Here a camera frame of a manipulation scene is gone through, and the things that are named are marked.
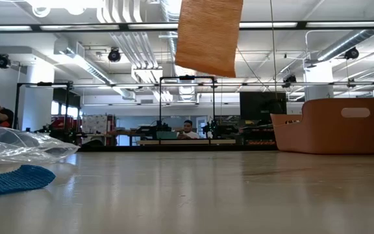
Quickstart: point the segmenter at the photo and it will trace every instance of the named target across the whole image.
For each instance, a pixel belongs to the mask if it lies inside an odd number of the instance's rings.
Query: orange hanging object
[[[236,77],[234,59],[243,0],[183,0],[176,65]]]

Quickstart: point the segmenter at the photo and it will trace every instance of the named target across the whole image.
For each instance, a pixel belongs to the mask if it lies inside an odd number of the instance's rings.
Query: orange basket
[[[312,100],[302,115],[271,118],[281,151],[374,154],[374,98]]]

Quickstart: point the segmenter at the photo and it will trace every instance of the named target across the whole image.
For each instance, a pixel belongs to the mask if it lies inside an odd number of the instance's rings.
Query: clear plastic
[[[78,148],[43,133],[0,127],[0,163],[55,163]]]

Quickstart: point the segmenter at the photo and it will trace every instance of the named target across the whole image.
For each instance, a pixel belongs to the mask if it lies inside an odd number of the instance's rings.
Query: computer monitor
[[[241,92],[242,120],[271,121],[270,114],[286,114],[286,94],[274,92]]]

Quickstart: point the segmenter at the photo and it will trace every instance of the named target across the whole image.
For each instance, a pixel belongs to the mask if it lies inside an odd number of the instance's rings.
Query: blue object
[[[0,194],[40,189],[55,177],[54,173],[41,166],[22,165],[13,172],[0,174]]]

